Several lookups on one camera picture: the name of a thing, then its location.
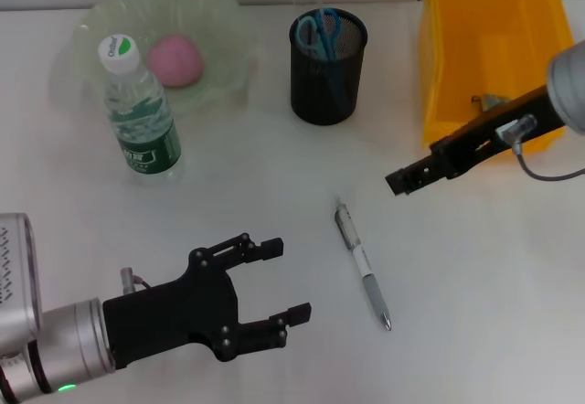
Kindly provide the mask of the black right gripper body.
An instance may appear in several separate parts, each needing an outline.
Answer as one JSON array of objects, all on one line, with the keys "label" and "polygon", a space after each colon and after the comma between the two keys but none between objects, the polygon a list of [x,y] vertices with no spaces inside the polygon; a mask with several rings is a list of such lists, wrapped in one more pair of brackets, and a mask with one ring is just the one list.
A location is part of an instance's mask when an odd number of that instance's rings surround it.
[{"label": "black right gripper body", "polygon": [[463,175],[481,162],[511,148],[500,136],[518,128],[514,140],[530,141],[565,126],[553,108],[548,90],[541,86],[523,96],[499,104],[449,136],[431,145],[433,166],[440,178]]}]

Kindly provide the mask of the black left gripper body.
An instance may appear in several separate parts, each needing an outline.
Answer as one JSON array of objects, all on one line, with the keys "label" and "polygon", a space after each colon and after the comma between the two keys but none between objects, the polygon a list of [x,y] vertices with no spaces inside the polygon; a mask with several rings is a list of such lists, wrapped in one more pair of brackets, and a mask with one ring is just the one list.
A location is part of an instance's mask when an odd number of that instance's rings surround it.
[{"label": "black left gripper body", "polygon": [[110,299],[102,306],[117,369],[190,344],[217,360],[237,356],[238,298],[224,263],[193,251],[178,279]]}]

